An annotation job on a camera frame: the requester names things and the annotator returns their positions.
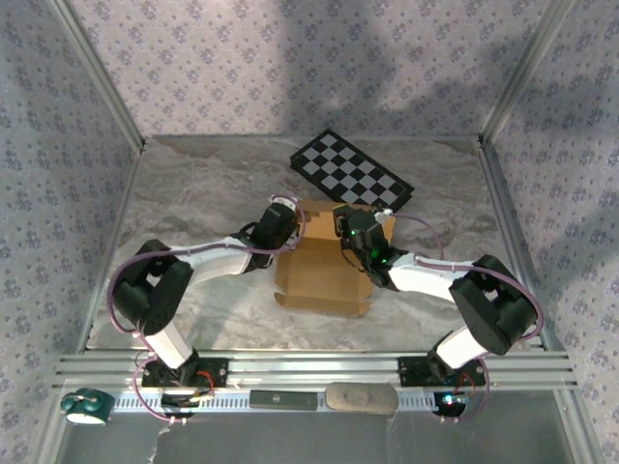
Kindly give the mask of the brown cardboard box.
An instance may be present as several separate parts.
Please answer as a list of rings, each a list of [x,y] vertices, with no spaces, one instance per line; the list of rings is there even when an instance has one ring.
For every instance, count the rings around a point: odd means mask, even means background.
[[[277,260],[277,303],[341,317],[361,317],[370,308],[374,289],[354,253],[341,247],[354,235],[337,226],[334,210],[339,203],[303,200],[306,230],[293,251]]]

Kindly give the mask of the black and white checkerboard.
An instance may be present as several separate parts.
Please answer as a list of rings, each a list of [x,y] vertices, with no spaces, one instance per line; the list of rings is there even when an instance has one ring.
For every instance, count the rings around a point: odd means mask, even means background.
[[[332,130],[325,130],[290,157],[291,168],[339,203],[399,211],[414,188]]]

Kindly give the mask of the grey oval metal plate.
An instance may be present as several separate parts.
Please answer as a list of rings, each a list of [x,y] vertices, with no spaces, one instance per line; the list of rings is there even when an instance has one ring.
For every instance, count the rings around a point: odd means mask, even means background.
[[[339,412],[390,416],[398,408],[398,392],[389,384],[333,383],[325,401]]]

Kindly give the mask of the black rectangular device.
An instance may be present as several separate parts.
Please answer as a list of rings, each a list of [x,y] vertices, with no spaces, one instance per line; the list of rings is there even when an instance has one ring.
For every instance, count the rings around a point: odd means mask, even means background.
[[[252,409],[269,409],[284,411],[316,411],[318,396],[306,391],[250,391]]]

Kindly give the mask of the teal round tape dispenser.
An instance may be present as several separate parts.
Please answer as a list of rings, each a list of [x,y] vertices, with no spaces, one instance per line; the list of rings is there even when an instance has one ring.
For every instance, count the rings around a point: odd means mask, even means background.
[[[78,389],[62,397],[60,409],[69,423],[106,425],[115,401],[114,396],[104,391]]]

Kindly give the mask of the aluminium front rail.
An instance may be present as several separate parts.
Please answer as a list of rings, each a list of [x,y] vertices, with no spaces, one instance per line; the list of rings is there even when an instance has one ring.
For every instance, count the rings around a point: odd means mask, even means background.
[[[229,389],[320,390],[333,382],[399,383],[398,359],[406,352],[363,351],[206,351],[207,360],[226,359]],[[92,350],[63,355],[52,376],[55,388],[92,386],[126,389],[137,350]],[[577,380],[565,352],[513,352],[486,358],[490,384],[500,391],[574,390]]]

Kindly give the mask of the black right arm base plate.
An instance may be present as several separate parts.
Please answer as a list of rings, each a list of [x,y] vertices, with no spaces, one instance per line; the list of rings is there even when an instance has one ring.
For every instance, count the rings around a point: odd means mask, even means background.
[[[481,362],[472,360],[459,368],[450,368],[428,356],[398,358],[398,376],[402,387],[450,387],[473,382],[475,387],[486,384]]]

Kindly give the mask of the aluminium side rail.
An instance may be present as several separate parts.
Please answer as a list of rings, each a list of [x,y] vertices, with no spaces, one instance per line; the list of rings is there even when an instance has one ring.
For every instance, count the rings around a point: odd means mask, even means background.
[[[141,158],[145,149],[145,144],[142,144],[134,153],[128,174],[123,178],[121,185],[121,196],[114,210],[113,222],[109,234],[105,238],[105,248],[103,250],[103,258],[101,265],[98,268],[95,285],[93,287],[91,298],[86,307],[86,312],[81,326],[81,332],[76,343],[75,353],[78,355],[84,354],[88,348],[88,340],[93,323],[96,320],[100,304],[105,300],[106,279],[107,273],[112,265],[115,249],[118,245],[121,235],[121,229],[124,221],[124,216],[127,211],[129,198],[132,193],[134,181],[136,179]]]
[[[541,283],[536,276],[529,248],[517,216],[516,206],[509,191],[493,144],[479,134],[478,157],[486,181],[490,201],[497,218],[502,242],[507,252],[509,267],[518,280],[526,286],[541,304]]]

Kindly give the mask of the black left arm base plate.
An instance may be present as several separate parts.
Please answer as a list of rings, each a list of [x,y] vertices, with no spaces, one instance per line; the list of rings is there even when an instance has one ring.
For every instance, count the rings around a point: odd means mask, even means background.
[[[162,361],[148,362],[142,374],[146,388],[222,388],[226,386],[228,359],[198,358],[178,368]]]

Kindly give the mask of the aluminium corner post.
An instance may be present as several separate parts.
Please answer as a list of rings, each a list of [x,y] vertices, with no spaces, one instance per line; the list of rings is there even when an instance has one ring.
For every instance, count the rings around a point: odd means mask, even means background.
[[[68,41],[100,92],[103,101],[112,113],[121,132],[125,135],[133,150],[140,154],[144,147],[144,138],[115,88],[96,48],[91,43],[87,31],[81,24],[71,1],[45,0],[45,2],[56,15]]]
[[[539,22],[527,39],[515,67],[480,133],[480,143],[483,147],[492,143],[508,122],[518,99],[527,88],[555,35],[559,32],[566,16],[576,3],[577,0],[548,0]]]

